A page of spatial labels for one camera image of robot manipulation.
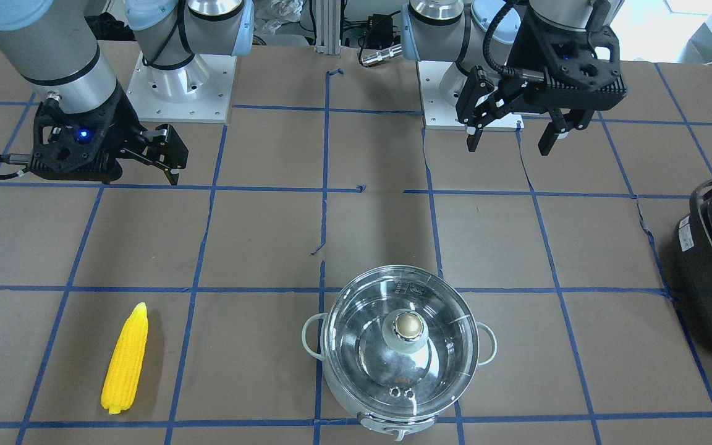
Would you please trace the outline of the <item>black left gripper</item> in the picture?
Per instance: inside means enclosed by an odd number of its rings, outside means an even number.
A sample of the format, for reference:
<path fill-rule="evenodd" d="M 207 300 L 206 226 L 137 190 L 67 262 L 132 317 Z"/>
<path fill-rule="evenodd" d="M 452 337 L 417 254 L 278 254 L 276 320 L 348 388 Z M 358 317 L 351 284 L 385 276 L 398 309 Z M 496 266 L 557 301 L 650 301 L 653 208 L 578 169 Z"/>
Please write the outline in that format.
<path fill-rule="evenodd" d="M 619 6 L 528 6 L 507 66 L 541 74 L 536 80 L 502 78 L 498 98 L 514 112 L 548 113 L 538 149 L 548 156 L 571 130 L 584 130 L 593 111 L 612 109 L 627 96 L 619 39 L 610 24 Z M 484 127 L 493 122 L 495 86 L 474 66 L 457 100 L 457 120 L 467 129 L 467 150 L 477 151 Z"/>

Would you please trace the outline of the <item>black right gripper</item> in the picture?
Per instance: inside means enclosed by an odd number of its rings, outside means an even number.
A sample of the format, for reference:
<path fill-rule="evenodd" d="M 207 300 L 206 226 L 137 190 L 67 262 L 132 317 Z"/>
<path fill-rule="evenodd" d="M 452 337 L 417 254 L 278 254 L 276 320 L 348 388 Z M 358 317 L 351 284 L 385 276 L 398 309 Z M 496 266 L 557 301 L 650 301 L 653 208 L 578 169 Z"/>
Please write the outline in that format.
<path fill-rule="evenodd" d="M 178 185 L 189 149 L 172 124 L 146 130 L 120 83 L 91 111 L 68 114 L 60 104 L 47 98 L 38 107 L 29 160 L 32 174 L 108 184 L 122 175 L 118 159 L 127 158 L 160 169 L 170 185 Z"/>

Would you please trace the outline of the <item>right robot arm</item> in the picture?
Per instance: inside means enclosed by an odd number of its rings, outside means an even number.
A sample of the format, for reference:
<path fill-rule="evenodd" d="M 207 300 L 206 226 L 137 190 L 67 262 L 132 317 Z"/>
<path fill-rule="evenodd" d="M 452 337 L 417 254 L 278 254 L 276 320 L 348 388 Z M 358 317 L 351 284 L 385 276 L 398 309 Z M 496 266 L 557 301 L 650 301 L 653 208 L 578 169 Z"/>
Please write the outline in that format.
<path fill-rule="evenodd" d="M 127 1 L 151 96 L 165 105 L 215 98 L 205 56 L 245 56 L 252 1 Z M 122 175 L 121 159 L 160 169 L 177 185 L 189 149 L 171 124 L 146 129 L 81 8 L 71 1 L 0 1 L 0 51 L 39 101 L 28 154 L 0 155 L 0 180 L 98 181 Z"/>

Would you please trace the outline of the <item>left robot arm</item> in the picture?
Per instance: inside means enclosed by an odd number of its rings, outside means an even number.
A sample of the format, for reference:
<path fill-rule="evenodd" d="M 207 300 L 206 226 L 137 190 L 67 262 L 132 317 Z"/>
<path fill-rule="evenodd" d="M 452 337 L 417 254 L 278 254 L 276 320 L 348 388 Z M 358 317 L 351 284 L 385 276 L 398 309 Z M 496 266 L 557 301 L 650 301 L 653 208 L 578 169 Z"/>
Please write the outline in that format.
<path fill-rule="evenodd" d="M 401 45 L 407 59 L 451 62 L 464 76 L 457 121 L 474 152 L 486 127 L 512 113 L 548 114 L 538 143 L 550 153 L 595 112 L 627 96 L 611 21 L 621 1 L 410 1 Z"/>

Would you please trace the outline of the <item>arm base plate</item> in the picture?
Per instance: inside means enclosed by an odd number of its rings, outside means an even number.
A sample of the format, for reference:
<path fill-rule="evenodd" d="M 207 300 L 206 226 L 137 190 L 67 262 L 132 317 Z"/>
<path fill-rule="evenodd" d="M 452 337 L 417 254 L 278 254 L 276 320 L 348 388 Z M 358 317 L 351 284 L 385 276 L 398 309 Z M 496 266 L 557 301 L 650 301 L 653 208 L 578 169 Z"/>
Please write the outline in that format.
<path fill-rule="evenodd" d="M 139 59 L 124 91 L 143 122 L 225 124 L 237 60 L 196 54 L 184 67 L 158 70 Z"/>
<path fill-rule="evenodd" d="M 426 129 L 462 130 L 456 104 L 467 77 L 454 62 L 417 62 Z"/>

